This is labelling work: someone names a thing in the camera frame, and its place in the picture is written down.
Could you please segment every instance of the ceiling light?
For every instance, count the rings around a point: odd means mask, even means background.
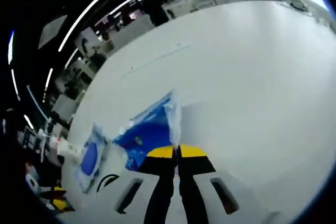
[[[20,96],[19,96],[19,92],[17,91],[17,86],[16,86],[16,82],[15,82],[15,76],[14,76],[14,70],[13,69],[12,69],[12,78],[13,78],[13,84],[14,84],[14,89],[15,89],[16,96],[17,96],[18,100],[20,101]]]
[[[110,12],[110,15],[112,15],[113,13],[115,13],[117,10],[119,10],[121,7],[123,7],[125,4],[127,4],[129,1],[132,0],[126,0],[125,2],[123,2],[122,4],[118,5],[115,9],[113,9],[113,11]]]
[[[3,133],[5,135],[6,134],[6,119],[2,119],[2,129],[3,129]]]
[[[14,31],[12,31],[12,35],[10,36],[10,41],[8,45],[8,65],[11,64],[13,57],[13,37],[14,37]]]
[[[51,77],[51,73],[53,72],[53,69],[51,68],[49,70],[49,74],[48,74],[48,78],[47,78],[47,82],[46,82],[46,89],[48,88],[48,85],[49,85],[49,81],[50,81],[50,77]]]
[[[23,116],[24,116],[24,118],[26,119],[26,121],[27,121],[29,127],[31,127],[31,129],[33,130],[34,127],[33,127],[32,123],[31,123],[31,121],[29,120],[29,118],[28,118],[26,115],[23,115]]]
[[[118,16],[120,16],[121,15],[121,12],[118,12],[117,14],[115,14],[114,16],[113,16],[113,18],[118,18]]]
[[[73,59],[73,57],[75,56],[75,54],[77,53],[77,51],[78,51],[78,48],[76,48],[76,49],[74,50],[74,52],[72,53],[72,55],[71,55],[70,58],[68,59],[67,63],[65,64],[64,69],[67,69],[67,67],[69,66],[71,60]]]
[[[85,8],[85,10],[79,15],[79,17],[76,19],[76,21],[73,23],[73,25],[70,27],[68,33],[64,37],[61,45],[58,48],[58,51],[61,52],[65,43],[67,42],[68,38],[70,37],[72,31],[75,29],[75,27],[78,25],[78,23],[81,21],[81,19],[84,17],[84,15],[98,2],[99,0],[93,0],[91,4],[88,5],[88,7]]]

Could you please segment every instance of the blue pad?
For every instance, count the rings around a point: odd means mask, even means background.
[[[102,130],[93,124],[91,135],[82,151],[82,162],[75,171],[75,179],[80,189],[86,193],[93,180],[98,176],[106,141]]]

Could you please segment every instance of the yellow object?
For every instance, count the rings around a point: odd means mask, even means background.
[[[54,190],[55,191],[65,191],[64,188],[61,188],[61,187],[58,187],[58,186],[54,187]]]
[[[52,203],[54,204],[55,207],[57,207],[58,210],[63,210],[68,206],[68,204],[65,201],[59,199],[54,199]]]
[[[152,150],[147,154],[147,157],[166,157],[172,158],[173,157],[173,150],[174,147],[172,145],[160,147]]]
[[[186,144],[180,144],[181,155],[182,157],[203,157],[206,156],[206,153],[203,152],[200,148],[193,147]]]

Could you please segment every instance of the office desk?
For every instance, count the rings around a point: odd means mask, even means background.
[[[92,123],[110,137],[175,88],[182,139],[218,170],[253,188],[262,205],[297,215],[316,195],[336,150],[336,36],[273,2],[216,6],[170,21],[107,60],[90,85],[68,141]],[[122,154],[111,170],[122,170]],[[91,199],[63,184],[74,207]]]
[[[167,10],[171,10],[176,18],[189,14],[193,9],[195,0],[176,0],[174,3],[163,5],[168,17],[170,17]]]

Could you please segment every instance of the plastic bag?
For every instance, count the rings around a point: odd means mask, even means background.
[[[85,142],[82,151],[82,161],[75,170],[75,179],[84,193],[88,191],[93,180],[99,174],[99,166],[103,160],[106,144],[101,128],[93,124],[91,135]]]
[[[122,129],[113,140],[128,154],[126,168],[138,170],[147,154],[155,148],[177,146],[181,136],[180,122],[181,106],[174,91],[132,118],[130,126]]]

